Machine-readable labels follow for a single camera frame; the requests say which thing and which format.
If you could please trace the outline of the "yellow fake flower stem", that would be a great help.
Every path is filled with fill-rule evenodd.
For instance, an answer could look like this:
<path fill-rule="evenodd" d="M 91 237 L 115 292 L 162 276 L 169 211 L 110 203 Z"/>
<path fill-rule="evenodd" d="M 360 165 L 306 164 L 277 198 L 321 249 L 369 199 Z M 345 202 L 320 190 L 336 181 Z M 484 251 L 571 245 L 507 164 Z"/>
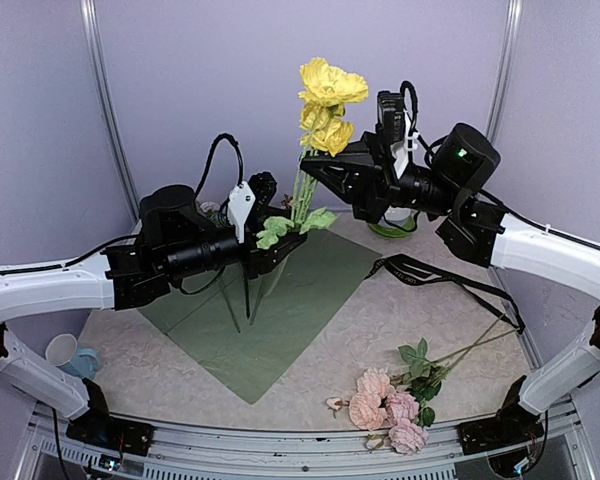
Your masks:
<path fill-rule="evenodd" d="M 342 152 L 352 139 L 354 125 L 343 119 L 348 104 L 361 103 L 369 96 L 369 87 L 361 75 L 333 66 L 317 57 L 300 67 L 304 102 L 300 115 L 300 160 L 325 153 L 329 159 Z M 323 230 L 336 219 L 326 208 L 310 211 L 318 181 L 308 173 L 296 172 L 292 194 L 284 200 L 282 211 L 264 221 L 256 234 L 256 246 L 263 253 L 281 250 L 282 242 L 293 233 Z"/>

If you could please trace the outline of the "green pink wrapping paper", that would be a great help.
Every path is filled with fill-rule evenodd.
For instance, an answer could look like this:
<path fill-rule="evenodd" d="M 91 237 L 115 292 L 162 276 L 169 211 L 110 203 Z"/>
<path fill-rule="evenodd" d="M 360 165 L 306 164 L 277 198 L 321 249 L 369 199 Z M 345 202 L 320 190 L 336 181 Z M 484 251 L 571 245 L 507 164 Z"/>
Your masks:
<path fill-rule="evenodd" d="M 241 400 L 254 404 L 354 294 L 378 252 L 328 230 L 311 233 L 274 272 L 249 282 L 189 278 L 142 315 Z"/>

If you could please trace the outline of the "small pink bud stem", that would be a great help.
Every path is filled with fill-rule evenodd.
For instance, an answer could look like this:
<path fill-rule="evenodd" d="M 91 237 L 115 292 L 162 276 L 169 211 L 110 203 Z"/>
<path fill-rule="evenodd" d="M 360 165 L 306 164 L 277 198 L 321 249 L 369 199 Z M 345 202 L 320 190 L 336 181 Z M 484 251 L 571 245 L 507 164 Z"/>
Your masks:
<path fill-rule="evenodd" d="M 287 194 L 284 194 L 281 201 L 279 202 L 278 207 L 283 211 L 290 211 L 293 206 L 293 197 Z M 200 208 L 203 213 L 208 215 L 213 215 L 219 213 L 223 208 L 223 203 L 217 203 L 212 201 L 202 202 L 200 204 Z"/>

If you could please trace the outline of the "black printed ribbon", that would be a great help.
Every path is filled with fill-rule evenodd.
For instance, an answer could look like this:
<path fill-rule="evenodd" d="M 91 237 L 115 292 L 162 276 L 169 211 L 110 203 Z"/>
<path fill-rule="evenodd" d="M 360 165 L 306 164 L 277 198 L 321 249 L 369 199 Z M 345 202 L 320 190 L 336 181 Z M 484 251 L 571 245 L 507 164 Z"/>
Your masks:
<path fill-rule="evenodd" d="M 420 287 L 437 283 L 453 283 L 459 286 L 465 293 L 468 293 L 481 307 L 512 326 L 517 334 L 523 334 L 526 329 L 526 324 L 522 319 L 518 306 L 513 298 L 504 290 L 493 285 L 481 283 L 462 275 L 426 264 L 405 254 L 396 254 L 376 260 L 373 263 L 371 270 L 365 276 L 365 279 L 371 278 L 382 268 L 393 275 L 401 283 L 409 286 Z M 477 295 L 475 290 L 496 296 L 501 300 L 508 302 L 513 309 L 513 317 L 515 320 L 512 320 L 505 312 L 500 311 L 491 303 Z"/>

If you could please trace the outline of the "pink rose stem bunch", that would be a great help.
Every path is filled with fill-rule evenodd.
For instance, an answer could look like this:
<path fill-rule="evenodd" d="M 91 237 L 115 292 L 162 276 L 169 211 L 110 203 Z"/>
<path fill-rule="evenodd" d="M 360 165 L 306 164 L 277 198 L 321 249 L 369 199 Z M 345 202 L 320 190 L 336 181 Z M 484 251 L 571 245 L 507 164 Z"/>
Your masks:
<path fill-rule="evenodd" d="M 474 349 L 516 332 L 514 327 L 493 336 L 492 330 L 508 322 L 500 314 L 469 345 L 441 357 L 429 357 L 429 345 L 422 338 L 415 345 L 398 348 L 405 369 L 391 375 L 385 368 L 368 368 L 356 379 L 349 398 L 330 397 L 324 401 L 333 415 L 344 410 L 352 425 L 367 433 L 366 448 L 375 451 L 388 445 L 401 455 L 415 455 L 429 441 L 428 428 L 436 420 L 430 406 L 451 372 Z"/>

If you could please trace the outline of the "blue fake flower stem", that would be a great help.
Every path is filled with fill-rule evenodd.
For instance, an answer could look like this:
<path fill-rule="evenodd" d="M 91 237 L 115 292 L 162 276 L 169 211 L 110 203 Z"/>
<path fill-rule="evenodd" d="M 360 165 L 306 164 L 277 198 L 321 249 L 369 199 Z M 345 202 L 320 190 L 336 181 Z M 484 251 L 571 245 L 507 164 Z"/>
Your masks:
<path fill-rule="evenodd" d="M 218 226 L 226 227 L 228 225 L 228 220 L 226 219 L 226 215 L 223 213 L 222 209 L 219 209 L 217 211 L 213 211 L 212 215 L 211 215 L 211 219 Z M 227 307 L 227 309 L 229 311 L 229 315 L 230 315 L 231 321 L 233 323 L 233 326 L 234 326 L 236 332 L 240 333 L 241 332 L 241 327 L 239 325 L 236 313 L 235 313 L 235 311 L 233 309 L 233 305 L 232 305 L 231 300 L 229 298 L 228 290 L 227 290 L 227 284 L 226 284 L 226 282 L 224 280 L 224 277 L 223 277 L 225 270 L 226 270 L 226 268 L 223 267 L 221 269 L 221 271 L 219 272 L 219 277 L 218 277 L 218 280 L 217 280 L 217 284 L 219 286 L 220 293 L 221 293 L 221 295 L 222 295 L 222 297 L 223 297 L 223 299 L 225 301 L 226 307 Z"/>

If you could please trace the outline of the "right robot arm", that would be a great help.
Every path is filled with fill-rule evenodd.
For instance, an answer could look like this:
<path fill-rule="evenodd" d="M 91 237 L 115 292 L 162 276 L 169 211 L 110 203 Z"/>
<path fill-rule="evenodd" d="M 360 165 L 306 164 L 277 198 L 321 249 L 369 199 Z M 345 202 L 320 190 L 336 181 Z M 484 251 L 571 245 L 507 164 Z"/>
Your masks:
<path fill-rule="evenodd" d="M 376 223 L 390 207 L 440 219 L 436 233 L 457 258 L 481 267 L 522 271 L 583 292 L 600 303 L 600 244 L 542 226 L 514 213 L 484 191 L 500 155 L 474 127 L 456 124 L 428 146 L 424 166 L 409 158 L 415 115 L 404 96 L 381 91 L 373 133 L 336 155 L 306 154 L 300 168 Z M 600 305 L 583 333 L 540 370 L 514 383 L 491 433 L 515 442 L 563 395 L 600 372 Z"/>

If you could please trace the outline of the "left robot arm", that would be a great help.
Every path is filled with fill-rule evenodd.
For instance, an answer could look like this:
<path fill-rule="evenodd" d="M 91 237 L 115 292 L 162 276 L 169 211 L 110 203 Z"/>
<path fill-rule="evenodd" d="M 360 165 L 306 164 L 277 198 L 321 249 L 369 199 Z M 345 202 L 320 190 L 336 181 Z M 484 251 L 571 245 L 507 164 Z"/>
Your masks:
<path fill-rule="evenodd" d="M 141 229 L 73 260 L 0 266 L 0 379 L 81 426 L 95 442 L 113 443 L 117 418 L 101 388 L 75 379 L 25 347 L 8 321 L 70 310 L 129 310 L 181 290 L 185 279 L 241 265 L 245 280 L 273 271 L 307 237 L 269 206 L 267 173 L 229 194 L 228 226 L 207 218 L 187 185 L 169 185 L 140 202 Z"/>

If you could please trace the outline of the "green plate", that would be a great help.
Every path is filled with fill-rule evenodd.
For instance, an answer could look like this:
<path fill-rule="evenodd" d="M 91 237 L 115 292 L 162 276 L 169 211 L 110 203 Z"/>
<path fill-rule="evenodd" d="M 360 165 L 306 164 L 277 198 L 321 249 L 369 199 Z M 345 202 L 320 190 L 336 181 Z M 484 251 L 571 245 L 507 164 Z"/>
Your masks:
<path fill-rule="evenodd" d="M 368 227 L 375 234 L 385 238 L 406 238 L 417 230 L 417 225 L 411 218 L 403 225 L 368 224 Z"/>

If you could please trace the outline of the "white ceramic bowl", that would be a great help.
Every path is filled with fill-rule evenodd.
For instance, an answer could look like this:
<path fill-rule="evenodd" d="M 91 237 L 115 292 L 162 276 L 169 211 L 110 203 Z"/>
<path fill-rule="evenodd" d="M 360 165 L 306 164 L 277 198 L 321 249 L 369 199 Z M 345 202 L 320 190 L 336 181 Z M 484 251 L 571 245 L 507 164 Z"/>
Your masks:
<path fill-rule="evenodd" d="M 380 225 L 390 230 L 401 231 L 414 228 L 414 213 L 409 208 L 390 207 L 383 215 Z"/>

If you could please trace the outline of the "white paper cup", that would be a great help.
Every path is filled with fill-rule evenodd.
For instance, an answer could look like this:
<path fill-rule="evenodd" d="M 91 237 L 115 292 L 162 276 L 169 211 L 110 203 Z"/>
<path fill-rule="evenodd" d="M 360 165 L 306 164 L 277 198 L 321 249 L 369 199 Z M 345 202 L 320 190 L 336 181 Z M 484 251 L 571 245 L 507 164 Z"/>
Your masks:
<path fill-rule="evenodd" d="M 55 336 L 45 349 L 45 358 L 53 366 L 69 364 L 78 350 L 76 337 L 69 333 Z"/>

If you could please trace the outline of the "aluminium frame post right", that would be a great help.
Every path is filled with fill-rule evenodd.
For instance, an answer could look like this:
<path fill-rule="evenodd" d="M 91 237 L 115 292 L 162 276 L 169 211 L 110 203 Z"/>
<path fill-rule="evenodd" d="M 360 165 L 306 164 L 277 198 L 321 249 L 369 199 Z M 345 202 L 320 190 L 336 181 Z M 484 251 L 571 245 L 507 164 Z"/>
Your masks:
<path fill-rule="evenodd" d="M 522 0 L 509 0 L 500 59 L 491 106 L 486 125 L 486 137 L 494 144 L 505 110 L 505 103 L 514 66 L 517 40 L 523 11 Z"/>

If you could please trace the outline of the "aluminium frame post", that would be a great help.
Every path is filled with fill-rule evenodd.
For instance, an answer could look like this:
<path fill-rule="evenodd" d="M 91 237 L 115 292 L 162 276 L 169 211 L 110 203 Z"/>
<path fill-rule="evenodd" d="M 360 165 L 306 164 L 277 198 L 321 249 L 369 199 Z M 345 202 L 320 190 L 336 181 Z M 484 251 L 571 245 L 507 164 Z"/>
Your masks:
<path fill-rule="evenodd" d="M 491 106 L 486 125 L 486 137 L 494 144 L 505 110 L 505 103 L 514 66 L 517 40 L 523 11 L 522 0 L 509 0 L 500 59 Z"/>
<path fill-rule="evenodd" d="M 139 220 L 139 197 L 126 158 L 114 103 L 111 97 L 105 55 L 99 31 L 96 2 L 94 0 L 81 0 L 80 10 L 98 101 L 113 156 L 114 167 L 129 214 L 132 220 L 137 222 Z"/>

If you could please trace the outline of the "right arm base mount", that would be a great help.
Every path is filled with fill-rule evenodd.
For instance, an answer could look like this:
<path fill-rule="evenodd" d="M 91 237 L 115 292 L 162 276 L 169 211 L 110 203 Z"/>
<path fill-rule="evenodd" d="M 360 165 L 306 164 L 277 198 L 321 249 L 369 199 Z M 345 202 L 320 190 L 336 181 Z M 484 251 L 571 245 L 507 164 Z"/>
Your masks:
<path fill-rule="evenodd" d="M 539 416 L 525 410 L 502 411 L 493 417 L 463 422 L 457 431 L 464 455 L 516 445 L 544 435 Z"/>

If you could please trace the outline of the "aluminium front rail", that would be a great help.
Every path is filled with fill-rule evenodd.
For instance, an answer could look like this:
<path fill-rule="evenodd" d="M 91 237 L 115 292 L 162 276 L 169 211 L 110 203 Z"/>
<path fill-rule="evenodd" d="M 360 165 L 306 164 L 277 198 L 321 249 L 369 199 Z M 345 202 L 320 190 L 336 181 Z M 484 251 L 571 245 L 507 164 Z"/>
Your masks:
<path fill-rule="evenodd" d="M 567 397 L 549 410 L 547 447 L 538 466 L 523 479 L 600 479 L 593 452 L 575 405 Z M 370 451 L 359 431 L 254 431 L 204 427 L 116 415 L 143 421 L 154 427 L 147 456 L 123 454 L 112 472 L 98 468 L 102 456 L 115 452 L 87 446 L 64 436 L 60 420 L 62 456 L 66 466 L 75 465 L 72 478 L 91 465 L 93 476 L 111 479 L 454 479 L 458 464 L 482 460 L 522 448 L 510 445 L 492 452 L 465 455 L 460 422 L 439 422 L 429 429 L 429 443 L 420 454 L 402 456 L 389 447 Z M 54 424 L 49 408 L 36 405 L 25 430 L 15 473 L 8 479 L 34 479 L 42 474 L 43 460 L 56 457 Z M 550 441 L 557 439 L 562 458 L 551 462 Z"/>

